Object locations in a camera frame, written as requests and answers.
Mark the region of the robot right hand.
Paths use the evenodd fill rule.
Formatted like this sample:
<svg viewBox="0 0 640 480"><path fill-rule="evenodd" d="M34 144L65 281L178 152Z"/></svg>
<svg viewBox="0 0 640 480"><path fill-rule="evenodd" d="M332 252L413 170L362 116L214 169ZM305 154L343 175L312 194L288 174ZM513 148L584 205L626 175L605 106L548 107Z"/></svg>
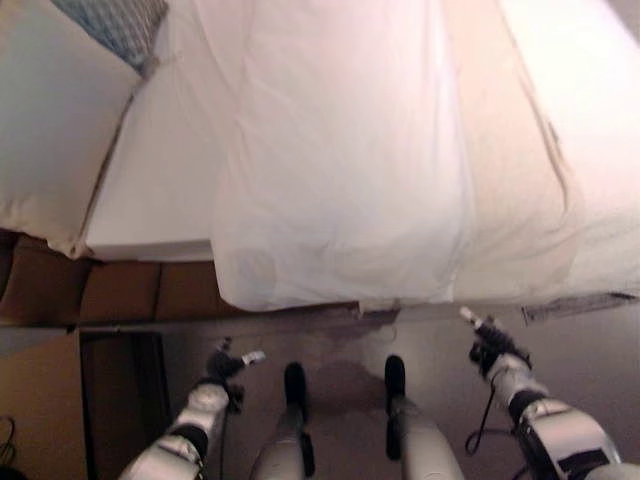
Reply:
<svg viewBox="0 0 640 480"><path fill-rule="evenodd" d="M532 367L529 353L519 348L513 338L498 328L490 317L482 319L467 306L462 306L459 314L472 326L476 335L476 340L469 351L469 359L478 365L483 378L487 377L501 355L514 356L523 361L527 367Z"/></svg>

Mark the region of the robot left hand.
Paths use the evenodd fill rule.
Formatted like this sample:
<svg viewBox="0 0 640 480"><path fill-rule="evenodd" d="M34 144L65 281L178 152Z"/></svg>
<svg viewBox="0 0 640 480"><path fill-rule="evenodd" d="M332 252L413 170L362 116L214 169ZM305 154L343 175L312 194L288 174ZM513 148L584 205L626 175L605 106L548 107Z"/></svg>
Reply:
<svg viewBox="0 0 640 480"><path fill-rule="evenodd" d="M225 386L227 381L249 366L266 360L262 350L249 351L239 356L231 354L232 338L225 337L216 347L206 363L206 379Z"/></svg>

